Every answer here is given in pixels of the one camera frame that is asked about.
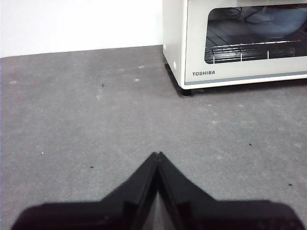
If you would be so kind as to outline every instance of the oven door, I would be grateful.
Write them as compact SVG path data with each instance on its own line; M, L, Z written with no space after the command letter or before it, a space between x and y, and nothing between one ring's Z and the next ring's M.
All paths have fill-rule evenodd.
M185 88L306 77L307 0L289 2L189 0Z

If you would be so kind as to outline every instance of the toaster oven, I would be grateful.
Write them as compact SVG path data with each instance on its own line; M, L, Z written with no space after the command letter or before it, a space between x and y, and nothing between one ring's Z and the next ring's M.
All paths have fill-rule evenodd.
M163 53L183 93L307 77L307 0L163 0Z

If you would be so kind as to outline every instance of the black plastic part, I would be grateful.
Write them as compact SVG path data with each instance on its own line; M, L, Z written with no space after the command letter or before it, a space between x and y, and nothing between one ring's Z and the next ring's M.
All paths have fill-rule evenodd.
M159 193L177 230L303 230L295 212L270 201L216 201L159 154Z
M183 96L190 96L192 94L192 90L184 90L184 89L181 89L181 94Z
M177 230L304 230L287 205L215 200L163 153L151 154L101 202L32 207L20 215L12 230L140 230L157 190Z
M44 204L24 211L12 230L140 230L157 193L156 153L96 203Z

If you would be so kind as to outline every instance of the white wall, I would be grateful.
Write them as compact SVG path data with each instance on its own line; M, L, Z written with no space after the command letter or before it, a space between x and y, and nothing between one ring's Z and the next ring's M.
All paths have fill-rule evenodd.
M162 43L162 0L1 0L1 57Z

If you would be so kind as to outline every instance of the wire rack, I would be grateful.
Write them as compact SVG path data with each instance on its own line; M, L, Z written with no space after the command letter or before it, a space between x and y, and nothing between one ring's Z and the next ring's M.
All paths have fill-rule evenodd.
M256 35L241 21L208 24L205 61L209 64L307 56L307 26L279 39Z

